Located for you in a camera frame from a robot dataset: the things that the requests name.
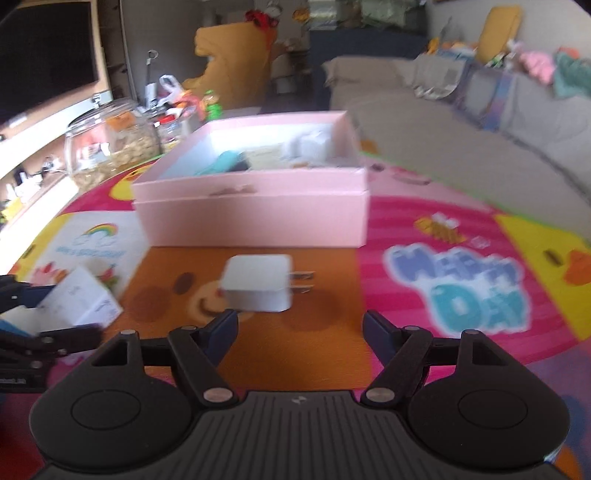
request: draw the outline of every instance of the yellow cushion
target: yellow cushion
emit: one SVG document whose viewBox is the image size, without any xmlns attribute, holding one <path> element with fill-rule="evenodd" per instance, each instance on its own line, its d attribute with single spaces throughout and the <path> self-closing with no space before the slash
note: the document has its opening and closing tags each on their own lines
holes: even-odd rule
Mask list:
<svg viewBox="0 0 591 480">
<path fill-rule="evenodd" d="M 476 59 L 488 63 L 504 51 L 507 41 L 517 35 L 522 16 L 523 10 L 519 5 L 493 7 L 480 35 Z"/>
</svg>

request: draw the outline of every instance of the couch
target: couch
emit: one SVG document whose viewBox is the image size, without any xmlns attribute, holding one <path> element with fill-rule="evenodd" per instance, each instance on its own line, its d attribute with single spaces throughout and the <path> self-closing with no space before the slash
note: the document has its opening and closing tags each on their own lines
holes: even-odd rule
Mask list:
<svg viewBox="0 0 591 480">
<path fill-rule="evenodd" d="M 484 131 L 444 100 L 416 98 L 420 63 L 421 57 L 327 62 L 330 108 L 349 111 L 383 158 L 591 239 L 591 99 L 555 100 L 516 73 L 500 131 Z"/>
</svg>

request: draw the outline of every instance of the play mat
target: play mat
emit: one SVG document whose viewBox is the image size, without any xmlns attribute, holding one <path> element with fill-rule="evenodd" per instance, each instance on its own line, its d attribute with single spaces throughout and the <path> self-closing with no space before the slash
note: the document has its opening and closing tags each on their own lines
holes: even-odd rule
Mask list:
<svg viewBox="0 0 591 480">
<path fill-rule="evenodd" d="M 358 250 L 149 249 L 130 188 L 146 164 L 75 200 L 14 273 L 53 284 L 84 264 L 125 309 L 108 336 L 133 328 L 146 338 L 221 312 L 218 280 L 231 256 L 290 254 L 296 270 L 316 272 L 314 288 L 286 312 L 240 314 L 238 339 L 220 366 L 238 391 L 367 386 L 381 366 L 361 335 L 366 309 L 436 336 L 479 329 L 565 400 L 571 429 L 558 465 L 572 478 L 591 479 L 589 247 L 371 155 L 365 163 L 372 198 L 367 244 Z M 58 364 L 53 377 L 71 367 Z M 449 373 L 434 368 L 431 379 Z M 0 407 L 0 480 L 28 478 L 42 465 L 27 429 L 34 399 L 8 395 Z"/>
</svg>

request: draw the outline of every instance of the pink cloth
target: pink cloth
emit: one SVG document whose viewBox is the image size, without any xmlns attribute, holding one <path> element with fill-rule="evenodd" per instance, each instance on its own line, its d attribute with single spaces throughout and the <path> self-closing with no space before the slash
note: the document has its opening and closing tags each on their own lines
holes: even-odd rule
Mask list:
<svg viewBox="0 0 591 480">
<path fill-rule="evenodd" d="M 519 60 L 531 77 L 544 85 L 553 83 L 556 64 L 552 55 L 543 51 L 527 51 L 520 55 Z"/>
</svg>

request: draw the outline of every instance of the television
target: television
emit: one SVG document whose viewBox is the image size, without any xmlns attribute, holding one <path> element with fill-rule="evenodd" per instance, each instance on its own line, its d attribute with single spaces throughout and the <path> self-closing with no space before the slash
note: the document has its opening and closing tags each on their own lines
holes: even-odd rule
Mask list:
<svg viewBox="0 0 591 480">
<path fill-rule="evenodd" d="M 97 80 L 90 2 L 17 8 L 0 23 L 0 125 Z"/>
</svg>

